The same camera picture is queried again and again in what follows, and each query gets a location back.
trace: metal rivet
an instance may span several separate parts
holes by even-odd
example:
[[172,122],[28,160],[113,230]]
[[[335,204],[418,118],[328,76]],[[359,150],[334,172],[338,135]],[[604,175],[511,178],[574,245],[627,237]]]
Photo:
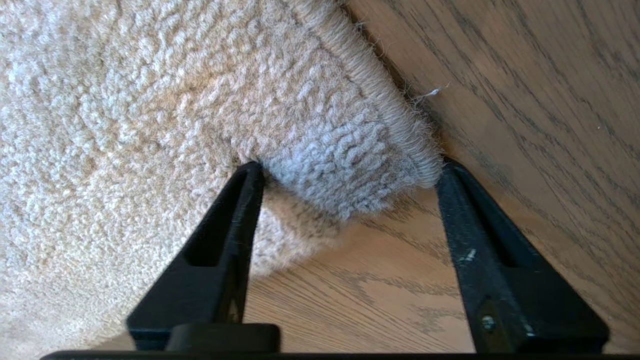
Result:
[[493,331],[495,329],[495,320],[490,315],[484,315],[482,317],[482,327],[487,331]]

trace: wooden floor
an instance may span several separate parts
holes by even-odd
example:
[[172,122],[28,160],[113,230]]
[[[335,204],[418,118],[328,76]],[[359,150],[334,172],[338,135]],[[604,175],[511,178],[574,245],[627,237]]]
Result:
[[[640,352],[640,4],[348,8],[447,152],[607,321],[608,351]],[[280,324],[286,351],[473,351],[429,191],[254,283],[247,320]]]

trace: rug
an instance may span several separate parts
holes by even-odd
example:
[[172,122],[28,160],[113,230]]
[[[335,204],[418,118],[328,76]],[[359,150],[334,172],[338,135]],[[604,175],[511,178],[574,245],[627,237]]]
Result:
[[442,166],[330,0],[2,1],[0,69],[3,359],[121,333],[247,161],[269,180],[252,276]]

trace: hardwood floor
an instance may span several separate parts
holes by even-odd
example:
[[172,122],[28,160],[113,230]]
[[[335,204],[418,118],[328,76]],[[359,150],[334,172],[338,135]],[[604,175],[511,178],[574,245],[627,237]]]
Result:
[[[640,352],[640,4],[350,0],[399,86],[612,330]],[[424,97],[448,85],[432,97]],[[433,191],[251,285],[288,352],[471,352]]]

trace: carpet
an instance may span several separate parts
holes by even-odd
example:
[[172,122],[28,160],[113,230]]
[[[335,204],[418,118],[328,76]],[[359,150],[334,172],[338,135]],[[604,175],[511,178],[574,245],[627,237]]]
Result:
[[252,276],[442,166],[330,0],[3,1],[0,69],[4,359],[121,333],[247,161],[268,178]]

